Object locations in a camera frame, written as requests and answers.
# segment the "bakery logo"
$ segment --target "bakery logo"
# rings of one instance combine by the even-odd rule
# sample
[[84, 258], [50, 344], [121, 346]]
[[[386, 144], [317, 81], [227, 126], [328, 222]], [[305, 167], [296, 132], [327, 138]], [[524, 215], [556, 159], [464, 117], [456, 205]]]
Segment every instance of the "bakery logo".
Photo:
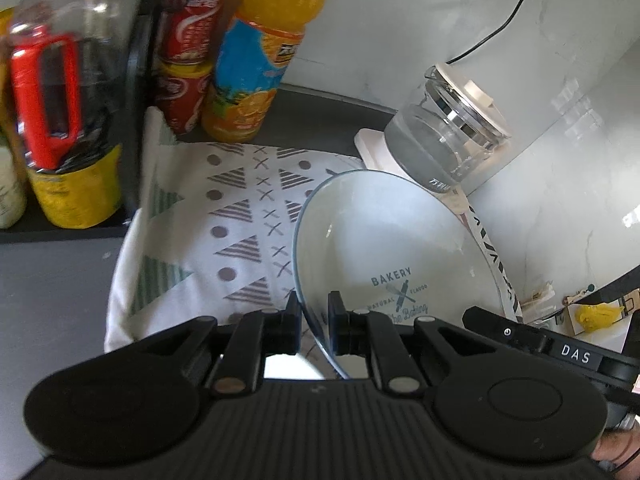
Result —
[[[395, 313], [391, 312], [389, 317], [394, 323], [401, 323], [408, 319], [411, 319], [420, 314], [427, 313], [426, 304], [418, 304], [415, 295], [427, 288], [426, 283], [422, 283], [417, 286], [410, 286], [408, 276], [411, 275], [411, 268], [405, 267], [403, 269], [392, 270], [379, 276], [371, 278], [371, 283], [374, 286], [384, 285], [384, 288], [389, 292], [390, 296], [383, 298], [373, 304], [367, 305], [369, 310], [377, 310], [382, 306], [388, 304], [395, 304]], [[395, 280], [404, 280], [401, 282], [400, 288], [395, 284], [390, 283]]]
[[392, 270], [386, 274], [380, 274], [379, 277], [374, 276], [371, 279], [371, 283], [374, 286], [382, 285], [383, 283], [392, 282], [393, 280], [399, 280], [411, 275], [411, 267], [405, 267], [404, 269]]

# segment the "gray triangle pattern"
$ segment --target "gray triangle pattern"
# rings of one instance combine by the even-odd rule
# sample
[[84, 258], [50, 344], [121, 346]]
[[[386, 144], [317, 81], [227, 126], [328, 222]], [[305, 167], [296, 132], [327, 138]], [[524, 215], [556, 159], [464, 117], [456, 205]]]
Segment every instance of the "gray triangle pattern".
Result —
[[257, 264], [262, 262], [257, 235], [240, 240], [239, 242], [218, 251], [216, 254], [219, 254], [220, 256], [229, 256], [231, 258], [249, 260], [250, 262], [255, 262]]
[[278, 148], [276, 150], [276, 156], [278, 158], [287, 158], [288, 156], [302, 155], [308, 152], [308, 150], [299, 150], [297, 148]]
[[207, 179], [212, 180], [213, 182], [219, 182], [220, 184], [226, 184], [227, 186], [246, 189], [244, 168], [236, 168], [235, 170], [227, 171], [226, 173], [208, 176]]
[[269, 294], [269, 285], [267, 278], [260, 278], [240, 290], [225, 296], [226, 300], [242, 301], [243, 303], [252, 303], [259, 306], [271, 306], [271, 295]]
[[300, 216], [302, 204], [299, 204], [298, 202], [292, 202], [291, 200], [285, 200], [284, 202], [287, 205], [287, 214], [289, 215], [289, 220], [291, 220], [292, 224], [295, 224], [298, 220], [298, 216]]
[[278, 173], [280, 174], [282, 189], [290, 189], [291, 187], [302, 186], [314, 181], [312, 178], [291, 173], [290, 171], [278, 170]]
[[210, 142], [209, 146], [215, 146], [216, 148], [227, 153], [235, 153], [236, 155], [244, 155], [244, 146], [242, 144], [227, 144], [226, 142]]
[[254, 221], [251, 214], [251, 208], [249, 207], [249, 199], [241, 200], [240, 202], [228, 205], [222, 209], [216, 209], [209, 214], [222, 216], [224, 218], [232, 218], [234, 220], [248, 222], [249, 224]]

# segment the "red bottle handle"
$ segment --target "red bottle handle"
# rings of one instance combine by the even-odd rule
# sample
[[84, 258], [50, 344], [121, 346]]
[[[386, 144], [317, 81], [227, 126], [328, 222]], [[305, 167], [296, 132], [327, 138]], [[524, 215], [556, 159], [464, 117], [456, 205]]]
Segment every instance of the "red bottle handle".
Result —
[[[53, 137], [44, 107], [38, 58], [42, 51], [55, 43], [62, 44], [65, 72], [68, 133], [65, 137]], [[15, 103], [20, 120], [24, 124], [24, 139], [37, 167], [56, 170], [78, 139], [82, 130], [80, 110], [80, 81], [78, 75], [78, 46], [71, 34], [44, 36], [17, 47], [11, 58]]]

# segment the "glass jar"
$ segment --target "glass jar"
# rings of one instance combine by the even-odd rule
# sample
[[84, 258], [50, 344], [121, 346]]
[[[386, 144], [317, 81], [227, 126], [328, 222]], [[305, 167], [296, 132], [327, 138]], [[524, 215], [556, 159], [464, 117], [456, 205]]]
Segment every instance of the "glass jar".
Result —
[[385, 129], [389, 152], [423, 187], [446, 193], [511, 137], [493, 100], [438, 64]]

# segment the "orange juice bottle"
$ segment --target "orange juice bottle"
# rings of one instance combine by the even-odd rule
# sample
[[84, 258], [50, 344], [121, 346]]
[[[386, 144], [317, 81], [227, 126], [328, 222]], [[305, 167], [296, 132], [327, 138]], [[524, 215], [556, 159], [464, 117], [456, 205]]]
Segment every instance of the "orange juice bottle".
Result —
[[223, 142], [245, 142], [260, 128], [305, 25], [324, 0], [242, 0], [220, 47], [202, 126]]

